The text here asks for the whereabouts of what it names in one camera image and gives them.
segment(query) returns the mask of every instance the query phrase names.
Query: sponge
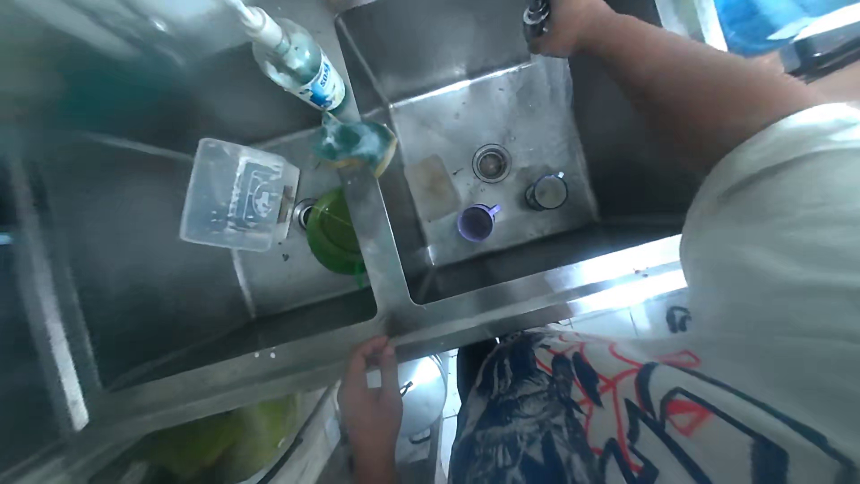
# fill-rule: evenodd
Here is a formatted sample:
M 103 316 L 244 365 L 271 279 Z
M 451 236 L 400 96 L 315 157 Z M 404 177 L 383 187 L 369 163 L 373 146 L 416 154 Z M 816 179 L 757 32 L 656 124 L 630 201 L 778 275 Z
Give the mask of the sponge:
M 322 113 L 321 139 L 316 153 L 340 168 L 367 164 L 379 178 L 397 149 L 397 137 L 388 127 L 372 121 L 343 123 L 328 112 Z

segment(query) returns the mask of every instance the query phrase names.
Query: person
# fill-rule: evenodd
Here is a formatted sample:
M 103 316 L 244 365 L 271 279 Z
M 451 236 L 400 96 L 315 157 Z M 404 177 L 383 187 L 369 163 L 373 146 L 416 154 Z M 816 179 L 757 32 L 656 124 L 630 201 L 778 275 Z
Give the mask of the person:
M 603 0 L 551 8 L 533 49 L 601 59 L 709 173 L 680 247 L 692 319 L 495 346 L 462 393 L 450 482 L 857 481 L 860 111 Z M 395 480 L 396 382 L 386 337 L 358 347 L 341 387 L 357 482 Z

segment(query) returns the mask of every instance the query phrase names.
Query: sink basin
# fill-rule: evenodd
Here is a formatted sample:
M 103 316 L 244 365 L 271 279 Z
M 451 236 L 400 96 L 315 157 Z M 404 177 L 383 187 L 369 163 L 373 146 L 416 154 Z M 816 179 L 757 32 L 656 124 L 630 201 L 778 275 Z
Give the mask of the sink basin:
M 185 125 L 180 138 L 173 131 L 142 136 L 183 152 L 89 135 L 28 144 L 25 156 L 38 162 L 44 186 L 43 221 L 62 254 L 58 266 L 68 274 L 104 388 L 125 388 L 376 314 L 366 277 L 323 268 L 295 219 L 287 238 L 266 252 L 179 239 L 199 136 L 283 156 L 301 170 L 297 201 L 341 186 L 336 170 L 311 150 L 319 114 L 262 76 L 249 45 L 218 53 L 193 72 L 209 80 L 192 78 L 188 82 L 200 88 L 179 86 L 176 95 L 184 99 L 178 104 L 196 107 L 197 121 Z M 176 112 L 157 108 L 149 115 L 173 126 L 169 118 Z
M 336 27 L 365 119 L 396 133 L 399 147 L 379 184 L 409 294 L 427 304 L 593 257 L 616 247 L 601 226 L 574 120 L 568 61 L 531 56 L 520 0 L 379 0 L 341 14 Z M 483 146 L 497 145 L 488 183 Z M 409 183 L 407 173 L 438 157 L 457 209 Z M 554 210 L 526 205 L 540 177 L 563 173 L 568 199 Z M 433 183 L 448 183 L 446 180 Z M 492 234 L 475 243 L 457 231 L 459 210 L 500 205 Z

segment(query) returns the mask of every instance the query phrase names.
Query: bottle label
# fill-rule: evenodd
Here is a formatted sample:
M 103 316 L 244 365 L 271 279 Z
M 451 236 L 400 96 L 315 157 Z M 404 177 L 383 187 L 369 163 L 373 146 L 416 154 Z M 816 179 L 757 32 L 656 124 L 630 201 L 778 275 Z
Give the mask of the bottle label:
M 308 104 L 329 110 L 337 108 L 341 104 L 346 89 L 341 75 L 331 65 L 329 58 L 326 57 L 325 53 L 321 54 L 320 71 L 312 81 L 298 88 L 296 96 L 301 97 Z

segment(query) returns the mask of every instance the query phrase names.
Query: sink drain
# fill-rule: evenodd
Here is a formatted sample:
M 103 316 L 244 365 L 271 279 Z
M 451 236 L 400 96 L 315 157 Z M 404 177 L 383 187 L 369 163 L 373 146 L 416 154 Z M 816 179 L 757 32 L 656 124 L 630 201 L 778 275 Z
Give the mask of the sink drain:
M 310 210 L 314 208 L 314 203 L 316 203 L 316 198 L 305 198 L 296 203 L 296 207 L 292 210 L 294 220 L 304 230 L 308 229 L 308 217 L 310 217 Z
M 472 157 L 472 171 L 486 183 L 498 183 L 511 172 L 511 153 L 502 145 L 484 145 Z

